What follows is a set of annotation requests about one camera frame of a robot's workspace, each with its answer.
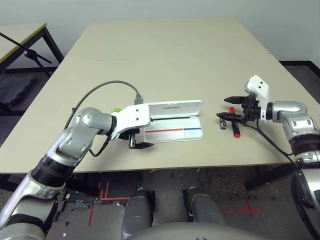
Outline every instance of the floor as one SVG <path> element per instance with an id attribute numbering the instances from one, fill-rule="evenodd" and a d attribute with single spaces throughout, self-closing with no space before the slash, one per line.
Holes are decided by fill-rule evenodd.
<path id="1" fill-rule="evenodd" d="M 304 66 L 286 66 L 286 69 L 320 103 L 320 79 Z M 42 73 L 24 99 L 14 106 L 26 109 L 44 86 L 47 77 Z M 20 117 L 0 117 L 0 145 L 5 141 Z M 244 180 L 253 178 L 253 167 L 217 167 L 175 170 L 143 171 L 141 186 L 155 191 L 153 225 L 170 222 L 186 222 L 182 190 L 196 186 L 204 188 L 217 202 L 230 226 L 265 236 L 271 240 L 311 240 L 312 237 L 302 223 L 290 194 L 290 176 L 257 190 L 246 192 Z M 11 193 L 0 191 L 0 209 Z M 53 239 L 110 239 L 119 240 L 125 207 L 104 204 L 94 198 L 72 192 L 73 199 L 94 203 L 88 209 L 71 210 L 68 203 L 54 222 L 47 235 Z"/>

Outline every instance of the table leg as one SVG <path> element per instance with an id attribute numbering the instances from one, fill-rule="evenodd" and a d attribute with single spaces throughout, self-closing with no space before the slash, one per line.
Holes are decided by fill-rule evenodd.
<path id="1" fill-rule="evenodd" d="M 48 29 L 44 27 L 42 29 L 42 32 L 44 33 L 43 39 L 45 40 L 46 44 L 48 45 L 58 62 L 61 63 L 64 59 L 64 56 L 58 48 L 57 44 L 55 43 L 54 39 L 50 35 Z"/>
<path id="2" fill-rule="evenodd" d="M 269 170 L 264 173 L 258 174 L 254 179 L 244 182 L 244 187 L 247 191 L 258 188 L 262 185 L 269 184 L 275 180 L 279 180 L 295 170 L 295 167 L 292 164 L 283 164 L 275 167 L 272 170 Z"/>

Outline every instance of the table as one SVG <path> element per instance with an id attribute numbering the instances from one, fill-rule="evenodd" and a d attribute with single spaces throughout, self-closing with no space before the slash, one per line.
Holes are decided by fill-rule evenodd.
<path id="1" fill-rule="evenodd" d="M 35 42 L 43 38 L 55 58 L 61 63 L 64 59 L 63 54 L 59 50 L 55 41 L 51 37 L 46 23 L 28 23 L 18 25 L 0 25 L 0 33 L 12 38 L 18 43 L 30 48 Z M 12 64 L 20 55 L 24 53 L 24 49 L 8 41 L 0 36 L 0 75 Z M 8 107 L 0 103 L 0 116 L 22 116 L 25 111 L 12 111 Z"/>
<path id="2" fill-rule="evenodd" d="M 1 172 L 26 173 L 62 131 L 80 98 L 110 80 L 130 82 L 147 102 L 203 100 L 198 141 L 158 143 L 143 150 L 112 141 L 99 157 L 87 154 L 75 172 L 181 167 L 283 164 L 287 159 L 250 128 L 220 130 L 216 113 L 223 99 L 245 96 L 244 85 L 259 75 L 272 101 L 304 102 L 319 124 L 318 103 L 237 20 L 230 17 L 148 19 L 91 23 L 0 148 Z M 105 86 L 80 109 L 110 113 L 133 105 L 135 93 L 119 84 Z M 279 123 L 260 126 L 286 152 L 290 146 Z M 105 138 L 97 136 L 97 152 Z"/>

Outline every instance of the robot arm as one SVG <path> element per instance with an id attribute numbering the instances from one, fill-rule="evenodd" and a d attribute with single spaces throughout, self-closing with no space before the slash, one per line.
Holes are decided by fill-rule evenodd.
<path id="1" fill-rule="evenodd" d="M 299 201 L 296 201 L 296 205 L 313 209 L 320 226 L 320 130 L 316 122 L 308 115 L 307 106 L 301 102 L 270 102 L 269 86 L 257 75 L 250 78 L 244 89 L 248 96 L 231 96 L 225 99 L 228 103 L 241 104 L 244 116 L 228 112 L 218 113 L 217 116 L 243 125 L 255 120 L 263 122 L 272 120 L 275 123 L 282 123 L 297 167 L 292 180 L 295 191 L 293 194 Z"/>
<path id="2" fill-rule="evenodd" d="M 117 113 L 85 108 L 77 114 L 12 194 L 0 213 L 0 239 L 44 239 L 57 210 L 56 197 L 93 144 L 96 135 L 111 140 L 150 124 L 149 106 L 128 106 Z"/>

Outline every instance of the red stripe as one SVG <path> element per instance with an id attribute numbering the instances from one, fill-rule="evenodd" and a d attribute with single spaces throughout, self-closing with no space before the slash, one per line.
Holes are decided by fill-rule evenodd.
<path id="1" fill-rule="evenodd" d="M 98 189 L 100 190 L 100 185 L 101 185 L 101 182 L 98 183 Z"/>
<path id="2" fill-rule="evenodd" d="M 246 205 L 248 206 L 248 209 L 251 209 L 250 202 L 247 197 L 245 197 L 245 202 L 246 202 Z M 249 211 L 249 215 L 250 215 L 250 218 L 252 218 L 252 219 L 254 218 L 252 211 Z"/>
<path id="3" fill-rule="evenodd" d="M 233 209 L 233 210 L 224 210 L 223 212 L 226 214 L 233 214 L 233 213 L 246 213 L 246 212 L 256 212 L 256 211 L 259 211 L 259 208 Z"/>
<path id="4" fill-rule="evenodd" d="M 92 204 L 92 205 L 91 205 L 91 212 L 90 212 L 88 227 L 91 226 L 92 216 L 94 215 L 94 209 L 95 209 L 95 205 Z"/>
<path id="5" fill-rule="evenodd" d="M 107 201 L 114 201 L 114 200 L 129 200 L 130 197 L 107 197 L 104 198 L 103 200 L 107 200 Z"/>
<path id="6" fill-rule="evenodd" d="M 107 195 L 108 195 L 108 189 L 109 189 L 109 182 L 107 181 L 106 182 L 106 187 L 105 187 L 105 195 L 104 195 L 105 199 L 107 198 Z"/>
<path id="7" fill-rule="evenodd" d="M 173 129 L 161 129 L 161 130 L 148 130 L 145 133 L 156 133 L 156 132 L 170 132 L 170 131 L 183 131 L 183 128 L 173 128 Z"/>

